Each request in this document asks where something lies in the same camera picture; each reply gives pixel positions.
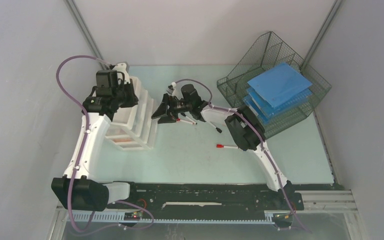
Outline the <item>black cap marker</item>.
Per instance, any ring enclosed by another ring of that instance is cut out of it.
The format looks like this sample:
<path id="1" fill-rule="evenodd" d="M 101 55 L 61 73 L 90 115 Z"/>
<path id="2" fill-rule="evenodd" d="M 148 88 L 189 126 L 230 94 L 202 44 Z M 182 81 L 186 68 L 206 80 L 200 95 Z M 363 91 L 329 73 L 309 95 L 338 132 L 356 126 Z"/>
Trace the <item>black cap marker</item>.
<path id="1" fill-rule="evenodd" d="M 208 121 L 207 122 L 209 125 L 211 125 L 218 133 L 222 133 L 223 131 L 217 127 L 215 124 L 213 124 L 212 122 Z"/>
<path id="2" fill-rule="evenodd" d="M 183 122 L 185 123 L 188 122 L 191 125 L 197 125 L 197 122 L 193 120 L 191 117 L 189 117 L 188 115 L 186 115 L 185 113 L 181 112 L 180 115 L 182 115 L 185 118 L 182 120 Z"/>

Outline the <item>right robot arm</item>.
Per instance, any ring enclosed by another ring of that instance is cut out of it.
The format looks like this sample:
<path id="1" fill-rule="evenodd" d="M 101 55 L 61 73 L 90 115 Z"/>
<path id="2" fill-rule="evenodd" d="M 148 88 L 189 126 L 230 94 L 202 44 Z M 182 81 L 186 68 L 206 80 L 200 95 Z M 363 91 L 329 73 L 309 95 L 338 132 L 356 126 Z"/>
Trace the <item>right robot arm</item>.
<path id="1" fill-rule="evenodd" d="M 193 84 L 181 87 L 181 98 L 175 95 L 176 92 L 176 83 L 172 82 L 151 118 L 156 119 L 158 124 L 169 124 L 179 120 L 179 114 L 189 113 L 196 121 L 227 127 L 236 146 L 243 151 L 251 151 L 259 159 L 266 184 L 275 191 L 270 196 L 271 204 L 277 209 L 288 206 L 291 196 L 286 190 L 292 187 L 292 183 L 274 160 L 268 148 L 265 129 L 254 112 L 247 105 L 239 108 L 213 105 L 200 97 Z"/>

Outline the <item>black cap marker upper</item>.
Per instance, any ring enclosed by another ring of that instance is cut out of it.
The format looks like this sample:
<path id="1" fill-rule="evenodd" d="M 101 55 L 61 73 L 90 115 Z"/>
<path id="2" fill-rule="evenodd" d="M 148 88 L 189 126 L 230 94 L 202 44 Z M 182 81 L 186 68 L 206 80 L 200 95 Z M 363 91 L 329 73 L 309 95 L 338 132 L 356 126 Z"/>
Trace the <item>black cap marker upper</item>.
<path id="1" fill-rule="evenodd" d="M 197 122 L 193 120 L 191 117 L 189 117 L 188 115 L 186 115 L 185 113 L 181 112 L 180 115 L 182 115 L 185 118 L 182 120 L 183 122 L 185 123 L 188 122 L 191 125 L 197 125 Z"/>

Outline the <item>red cap marker bottom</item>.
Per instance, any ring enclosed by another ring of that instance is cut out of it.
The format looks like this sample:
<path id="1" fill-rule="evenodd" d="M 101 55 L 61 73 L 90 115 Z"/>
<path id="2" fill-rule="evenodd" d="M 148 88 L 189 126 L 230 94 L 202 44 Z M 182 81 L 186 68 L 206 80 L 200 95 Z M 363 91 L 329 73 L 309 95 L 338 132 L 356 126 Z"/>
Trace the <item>red cap marker bottom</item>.
<path id="1" fill-rule="evenodd" d="M 225 148 L 225 149 L 239 149 L 239 147 L 236 145 L 217 144 L 216 147 L 219 149 L 223 149 L 223 148 Z"/>

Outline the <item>white plastic drawer organizer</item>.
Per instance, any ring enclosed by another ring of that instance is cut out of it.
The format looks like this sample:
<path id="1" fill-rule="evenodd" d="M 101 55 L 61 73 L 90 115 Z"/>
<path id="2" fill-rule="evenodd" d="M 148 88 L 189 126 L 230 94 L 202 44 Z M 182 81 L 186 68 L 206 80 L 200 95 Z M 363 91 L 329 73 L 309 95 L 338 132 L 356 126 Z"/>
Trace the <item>white plastic drawer organizer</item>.
<path id="1" fill-rule="evenodd" d="M 157 120 L 151 115 L 157 108 L 157 102 L 149 95 L 141 81 L 130 77 L 138 104 L 130 108 L 120 108 L 114 115 L 113 121 L 106 132 L 106 139 L 124 151 L 143 151 L 154 148 L 157 135 Z M 131 138 L 130 144 L 116 144 L 112 139 Z"/>

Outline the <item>red cap marker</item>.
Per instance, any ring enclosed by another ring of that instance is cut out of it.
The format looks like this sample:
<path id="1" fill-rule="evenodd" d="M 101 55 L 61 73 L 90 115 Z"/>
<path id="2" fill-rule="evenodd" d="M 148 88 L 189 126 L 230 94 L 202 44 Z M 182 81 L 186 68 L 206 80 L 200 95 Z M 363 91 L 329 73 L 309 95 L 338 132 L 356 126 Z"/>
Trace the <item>red cap marker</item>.
<path id="1" fill-rule="evenodd" d="M 217 144 L 216 147 L 219 149 L 223 149 L 223 148 L 225 148 L 225 149 L 239 149 L 239 147 L 236 145 Z"/>
<path id="2" fill-rule="evenodd" d="M 190 124 L 190 125 L 195 125 L 195 124 L 196 124 L 196 123 L 193 122 L 193 121 L 185 120 L 185 119 L 180 119 L 180 118 L 178 118 L 178 119 L 176 120 L 176 122 L 179 122 L 179 123 L 186 123 L 186 124 Z"/>

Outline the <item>orange highlighter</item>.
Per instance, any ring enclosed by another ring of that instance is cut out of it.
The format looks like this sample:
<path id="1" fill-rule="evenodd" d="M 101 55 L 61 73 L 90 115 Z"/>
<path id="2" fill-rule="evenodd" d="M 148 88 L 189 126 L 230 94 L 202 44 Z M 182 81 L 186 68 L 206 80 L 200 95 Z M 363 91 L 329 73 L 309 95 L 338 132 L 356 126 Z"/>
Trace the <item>orange highlighter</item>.
<path id="1" fill-rule="evenodd" d="M 112 141 L 118 145 L 130 144 L 134 142 L 132 138 L 114 138 Z"/>

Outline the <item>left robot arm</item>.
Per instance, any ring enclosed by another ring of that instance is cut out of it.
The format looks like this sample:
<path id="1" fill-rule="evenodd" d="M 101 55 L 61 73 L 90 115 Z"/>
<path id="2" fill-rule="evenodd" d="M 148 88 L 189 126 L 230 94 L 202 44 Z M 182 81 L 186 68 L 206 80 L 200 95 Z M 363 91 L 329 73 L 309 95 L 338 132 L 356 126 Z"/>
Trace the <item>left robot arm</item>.
<path id="1" fill-rule="evenodd" d="M 126 70 L 107 69 L 96 73 L 96 85 L 80 104 L 82 122 L 79 138 L 62 177 L 55 177 L 51 189 L 67 210 L 101 212 L 119 201 L 133 208 L 138 194 L 129 183 L 98 182 L 94 172 L 106 133 L 120 108 L 138 104 L 134 86 Z"/>

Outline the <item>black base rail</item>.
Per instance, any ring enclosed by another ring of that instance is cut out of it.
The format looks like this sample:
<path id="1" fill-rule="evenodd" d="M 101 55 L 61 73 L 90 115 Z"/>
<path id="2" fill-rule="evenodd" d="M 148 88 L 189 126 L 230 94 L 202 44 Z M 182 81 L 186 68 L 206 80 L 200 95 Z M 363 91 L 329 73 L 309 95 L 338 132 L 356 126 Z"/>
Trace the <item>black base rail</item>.
<path id="1" fill-rule="evenodd" d="M 266 211 L 304 209 L 300 191 L 312 184 L 286 185 L 282 191 L 266 184 L 169 184 L 131 182 L 126 202 L 150 211 L 155 220 L 264 221 Z"/>

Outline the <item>black cap marker lower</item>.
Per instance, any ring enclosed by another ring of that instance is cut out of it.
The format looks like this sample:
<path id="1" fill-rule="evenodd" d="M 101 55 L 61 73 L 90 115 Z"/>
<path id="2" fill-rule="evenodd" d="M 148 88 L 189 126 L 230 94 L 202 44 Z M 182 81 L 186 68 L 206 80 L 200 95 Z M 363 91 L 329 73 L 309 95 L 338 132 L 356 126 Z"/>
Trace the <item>black cap marker lower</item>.
<path id="1" fill-rule="evenodd" d="M 207 122 L 209 125 L 211 125 L 218 133 L 222 133 L 223 131 L 217 127 L 215 124 L 213 124 L 212 122 L 208 121 Z"/>

